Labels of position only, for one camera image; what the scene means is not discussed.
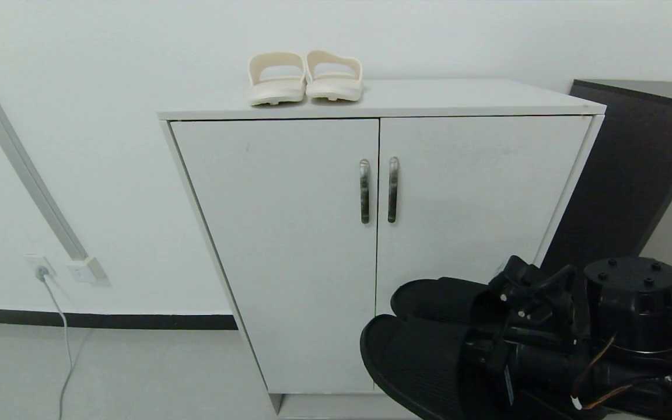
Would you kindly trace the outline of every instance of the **wall switch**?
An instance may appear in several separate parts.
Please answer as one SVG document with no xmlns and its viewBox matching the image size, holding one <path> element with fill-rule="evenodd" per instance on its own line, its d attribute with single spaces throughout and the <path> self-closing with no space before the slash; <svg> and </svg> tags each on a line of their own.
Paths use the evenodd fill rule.
<svg viewBox="0 0 672 420">
<path fill-rule="evenodd" d="M 86 260 L 68 262 L 66 268 L 72 274 L 74 280 L 85 284 L 98 284 L 101 280 L 107 279 L 98 260 L 95 260 L 95 257 L 92 256 Z"/>
<path fill-rule="evenodd" d="M 51 277 L 56 275 L 56 270 L 51 267 L 51 265 L 48 263 L 48 260 L 46 260 L 45 256 L 43 255 L 26 254 L 24 255 L 24 260 L 27 261 L 27 265 L 30 266 L 30 271 L 33 274 L 35 274 L 35 271 L 38 269 L 38 267 L 42 265 L 45 268 L 48 268 L 48 274 Z"/>
</svg>

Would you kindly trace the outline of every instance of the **black furniture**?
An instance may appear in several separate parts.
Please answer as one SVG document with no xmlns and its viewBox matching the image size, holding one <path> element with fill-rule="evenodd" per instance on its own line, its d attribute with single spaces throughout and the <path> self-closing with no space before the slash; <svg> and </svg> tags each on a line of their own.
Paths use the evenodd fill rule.
<svg viewBox="0 0 672 420">
<path fill-rule="evenodd" d="M 570 95 L 608 109 L 541 265 L 548 273 L 638 256 L 672 200 L 672 82 L 574 80 Z"/>
</svg>

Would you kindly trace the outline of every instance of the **metal handle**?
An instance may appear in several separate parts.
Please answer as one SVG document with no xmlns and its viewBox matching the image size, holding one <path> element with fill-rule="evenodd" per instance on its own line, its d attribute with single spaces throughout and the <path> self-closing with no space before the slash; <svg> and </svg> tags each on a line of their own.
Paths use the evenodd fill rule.
<svg viewBox="0 0 672 420">
<path fill-rule="evenodd" d="M 370 223 L 370 162 L 359 161 L 359 204 L 362 208 L 362 223 Z"/>
<path fill-rule="evenodd" d="M 388 179 L 387 179 L 387 221 L 389 223 L 396 222 L 396 201 L 398 198 L 398 158 L 391 157 L 388 164 Z"/>
</svg>

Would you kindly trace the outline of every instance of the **white slipper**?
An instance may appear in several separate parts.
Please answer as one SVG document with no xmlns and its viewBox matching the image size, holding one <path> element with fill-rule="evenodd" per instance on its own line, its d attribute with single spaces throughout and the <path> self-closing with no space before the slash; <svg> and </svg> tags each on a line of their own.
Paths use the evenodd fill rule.
<svg viewBox="0 0 672 420">
<path fill-rule="evenodd" d="M 254 55 L 248 62 L 250 90 L 248 103 L 257 104 L 298 103 L 305 97 L 305 62 L 293 52 L 265 52 Z M 261 73 L 267 67 L 294 66 L 302 70 L 297 76 L 277 76 L 266 79 Z"/>
<path fill-rule="evenodd" d="M 354 72 L 325 72 L 315 74 L 318 64 L 343 64 Z M 362 97 L 362 63 L 352 57 L 341 57 L 326 51 L 307 53 L 307 95 L 310 98 L 358 101 Z"/>
</svg>

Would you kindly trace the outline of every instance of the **floor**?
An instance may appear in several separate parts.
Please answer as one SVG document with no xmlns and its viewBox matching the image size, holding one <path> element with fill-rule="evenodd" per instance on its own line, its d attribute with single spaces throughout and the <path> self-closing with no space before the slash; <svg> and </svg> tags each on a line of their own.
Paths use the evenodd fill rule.
<svg viewBox="0 0 672 420">
<path fill-rule="evenodd" d="M 0 419 L 58 418 L 63 334 L 0 324 Z M 69 342 L 77 364 L 64 420 L 271 420 L 237 331 L 70 328 Z"/>
</svg>

